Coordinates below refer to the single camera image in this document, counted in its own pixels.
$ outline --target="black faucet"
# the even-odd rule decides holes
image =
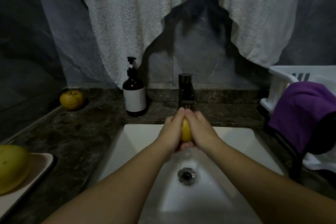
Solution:
[[[178,107],[191,109],[197,102],[195,90],[191,83],[191,77],[194,74],[181,73],[178,75]]]

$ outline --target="soap dispenser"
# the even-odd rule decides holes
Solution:
[[[146,113],[145,85],[138,78],[138,71],[133,67],[135,57],[127,57],[130,67],[127,70],[128,80],[123,83],[123,93],[128,115],[138,117]]]

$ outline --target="sink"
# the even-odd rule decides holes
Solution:
[[[126,124],[121,128],[104,160],[93,173],[89,187],[116,171],[151,144],[162,126]],[[214,129],[230,146],[265,167],[285,175],[279,161],[252,129]],[[189,185],[180,181],[191,176],[193,182]],[[205,222],[262,223],[241,193],[206,154],[197,148],[187,149],[174,154],[163,165],[144,205],[139,223]]]

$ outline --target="hand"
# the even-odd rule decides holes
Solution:
[[[191,135],[196,146],[205,154],[208,154],[211,146],[221,139],[201,112],[193,113],[190,109],[187,109],[185,117],[189,122]]]
[[[171,153],[174,151],[181,151],[185,148],[193,147],[192,142],[182,143],[180,141],[182,134],[182,122],[184,119],[185,109],[181,107],[175,117],[168,117],[161,129],[156,141],[162,143],[167,147]]]

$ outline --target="purple cloth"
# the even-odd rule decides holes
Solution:
[[[336,98],[324,85],[295,82],[282,94],[268,124],[302,153],[319,120],[334,111]]]

